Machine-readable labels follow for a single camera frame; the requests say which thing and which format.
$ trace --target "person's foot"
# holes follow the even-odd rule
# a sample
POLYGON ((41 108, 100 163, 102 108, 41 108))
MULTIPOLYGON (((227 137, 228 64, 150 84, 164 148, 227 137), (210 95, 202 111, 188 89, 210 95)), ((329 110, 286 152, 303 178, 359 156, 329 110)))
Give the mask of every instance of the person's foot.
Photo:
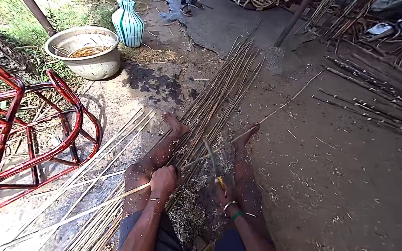
POLYGON ((251 128, 253 129, 249 133, 243 135, 241 138, 239 138, 237 141, 234 142, 235 150, 244 148, 244 146, 249 141, 251 136, 258 132, 258 130, 260 129, 260 124, 259 123, 250 124, 246 127, 246 131, 249 131, 251 128))
POLYGON ((196 0, 188 0, 188 5, 195 7, 197 9, 204 9, 204 6, 196 0))
POLYGON ((182 12, 182 14, 191 17, 192 16, 192 11, 188 8, 188 5, 184 5, 179 10, 182 12))
POLYGON ((184 125, 183 123, 179 122, 178 119, 176 118, 176 115, 172 112, 164 112, 162 114, 162 120, 164 122, 171 126, 173 131, 176 131, 182 135, 186 134, 188 132, 188 126, 184 125))

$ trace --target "wooden pole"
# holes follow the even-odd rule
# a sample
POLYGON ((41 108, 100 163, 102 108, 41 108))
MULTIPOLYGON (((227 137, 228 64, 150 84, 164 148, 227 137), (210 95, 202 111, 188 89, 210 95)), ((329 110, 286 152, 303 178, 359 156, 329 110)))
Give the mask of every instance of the wooden pole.
POLYGON ((53 28, 53 26, 50 24, 46 16, 43 14, 41 9, 38 7, 37 3, 35 3, 34 0, 23 0, 24 3, 26 4, 27 8, 30 9, 32 14, 35 16, 35 18, 38 20, 38 22, 43 26, 43 28, 46 30, 47 34, 52 37, 57 31, 53 28))
POLYGON ((306 7, 308 6, 308 4, 310 2, 311 2, 311 0, 303 0, 302 1, 300 6, 297 8, 296 12, 294 13, 294 16, 292 17, 291 21, 283 29, 282 33, 280 34, 280 37, 277 39, 277 42, 274 44, 275 47, 280 47, 280 45, 282 45, 286 36, 292 30, 294 25, 297 23, 297 20, 299 20, 300 15, 305 11, 306 7))

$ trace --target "yellow handle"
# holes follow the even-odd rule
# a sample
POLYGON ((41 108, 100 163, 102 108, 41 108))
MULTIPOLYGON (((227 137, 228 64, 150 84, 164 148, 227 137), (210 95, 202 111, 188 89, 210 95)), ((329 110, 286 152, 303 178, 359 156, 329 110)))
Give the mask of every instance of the yellow handle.
POLYGON ((218 176, 217 179, 220 181, 221 188, 226 189, 226 185, 224 185, 223 177, 218 176))

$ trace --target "hand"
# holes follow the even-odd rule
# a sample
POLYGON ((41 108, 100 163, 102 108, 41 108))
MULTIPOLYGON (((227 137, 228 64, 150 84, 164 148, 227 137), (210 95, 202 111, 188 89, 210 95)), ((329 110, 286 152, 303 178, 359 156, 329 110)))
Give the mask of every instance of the hand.
POLYGON ((150 181, 150 198, 158 198, 162 202, 167 201, 171 192, 175 191, 181 182, 180 172, 176 171, 174 166, 163 166, 153 173, 150 181))
MULTIPOLYGON (((220 203, 221 209, 223 209, 228 202, 235 201, 235 197, 233 196, 231 186, 227 185, 226 183, 223 184, 225 187, 224 189, 223 187, 221 187, 220 181, 217 178, 215 178, 215 188, 217 192, 216 199, 217 202, 220 203)), ((225 213, 231 217, 232 215, 235 214, 237 210, 239 210, 238 205, 233 204, 227 207, 225 213)))

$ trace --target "red rattan frame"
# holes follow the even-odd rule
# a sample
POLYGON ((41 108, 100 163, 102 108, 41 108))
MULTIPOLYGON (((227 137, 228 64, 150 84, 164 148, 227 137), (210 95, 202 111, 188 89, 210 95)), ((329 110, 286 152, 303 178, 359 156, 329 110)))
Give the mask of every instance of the red rattan frame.
POLYGON ((16 165, 13 168, 10 168, 5 171, 0 171, 0 189, 25 189, 25 191, 11 197, 10 199, 4 201, 3 203, 0 203, 0 208, 3 206, 25 196, 26 194, 46 185, 47 183, 59 178, 60 176, 63 176, 67 173, 70 173, 71 171, 75 170, 76 168, 82 166, 85 164, 91 157, 95 155, 97 152, 101 140, 102 140, 102 133, 101 133, 101 126, 98 120, 92 115, 88 110, 82 105, 80 102, 78 96, 72 92, 72 90, 66 85, 66 83, 57 75, 55 74, 52 70, 48 69, 46 71, 47 76, 49 77, 50 82, 47 83, 38 83, 32 86, 25 86, 18 78, 11 76, 8 74, 5 70, 3 70, 0 67, 0 79, 4 80, 10 87, 13 88, 11 91, 3 92, 0 93, 0 102, 3 100, 12 100, 11 105, 8 108, 7 111, 4 111, 0 109, 0 114, 5 116, 5 117, 0 117, 0 164, 3 159, 3 154, 5 150, 5 146, 7 143, 7 140, 10 135, 13 135, 15 133, 25 131, 26 136, 27 136, 27 150, 29 152, 29 157, 30 159, 16 165), (72 109, 69 110, 61 110, 56 104, 48 100, 46 97, 44 97, 40 91, 48 88, 55 88, 59 94, 63 96, 65 100, 67 100, 72 106, 72 109), (53 109, 55 109, 57 112, 53 115, 44 117, 38 121, 34 122, 25 122, 22 121, 21 119, 17 118, 17 111, 21 102, 21 99, 24 97, 25 94, 27 93, 34 93, 36 94, 39 98, 44 100, 48 105, 50 105, 53 109), (71 128, 69 121, 66 118, 66 113, 69 112, 74 112, 74 117, 75 117, 75 122, 74 126, 71 128), (86 114, 86 116, 89 118, 89 120, 94 124, 95 127, 95 132, 96 136, 93 138, 90 136, 85 130, 82 129, 82 124, 83 124, 83 115, 86 114), (44 123, 52 118, 60 118, 61 125, 63 127, 63 133, 66 136, 66 139, 61 142, 58 146, 55 148, 49 150, 48 152, 36 156, 34 153, 34 146, 33 146, 33 137, 32 137, 32 130, 33 126, 36 126, 38 124, 44 123), (13 125, 17 123, 20 126, 17 128, 13 128, 13 125), (81 134, 83 137, 88 139, 90 142, 94 144, 94 147, 92 148, 91 153, 89 154, 88 157, 86 157, 85 160, 80 161, 79 157, 77 155, 77 151, 75 148, 75 140, 77 137, 81 134), (69 148, 72 161, 67 161, 63 159, 59 159, 56 156, 65 151, 67 148, 69 148), (47 161, 52 161, 52 162, 57 162, 57 163, 62 163, 65 165, 70 166, 69 168, 65 169, 64 171, 53 175, 52 177, 47 178, 46 180, 41 181, 39 176, 38 176, 38 169, 37 165, 40 163, 44 163, 47 161), (32 174, 32 180, 33 184, 5 184, 3 181, 6 179, 19 174, 21 172, 24 172, 26 170, 30 169, 31 174, 32 174))

